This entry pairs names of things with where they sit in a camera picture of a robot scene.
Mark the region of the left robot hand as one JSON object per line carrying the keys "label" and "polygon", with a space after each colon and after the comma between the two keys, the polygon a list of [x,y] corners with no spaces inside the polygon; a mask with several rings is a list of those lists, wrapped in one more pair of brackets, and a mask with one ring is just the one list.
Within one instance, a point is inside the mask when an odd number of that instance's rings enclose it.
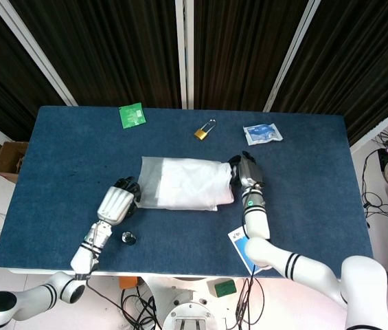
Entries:
{"label": "left robot hand", "polygon": [[137,210],[140,200],[141,187],[135,178],[120,178],[107,190],[97,211],[98,219],[117,226]]}

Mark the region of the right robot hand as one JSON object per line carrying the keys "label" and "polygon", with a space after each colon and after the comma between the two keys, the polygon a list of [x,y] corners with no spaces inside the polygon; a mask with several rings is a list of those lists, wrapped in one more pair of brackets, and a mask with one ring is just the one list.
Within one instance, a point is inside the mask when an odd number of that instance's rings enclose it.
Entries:
{"label": "right robot hand", "polygon": [[264,187],[262,171],[250,153],[243,151],[242,155],[233,156],[228,163],[231,167],[230,184],[232,186],[243,188]]}

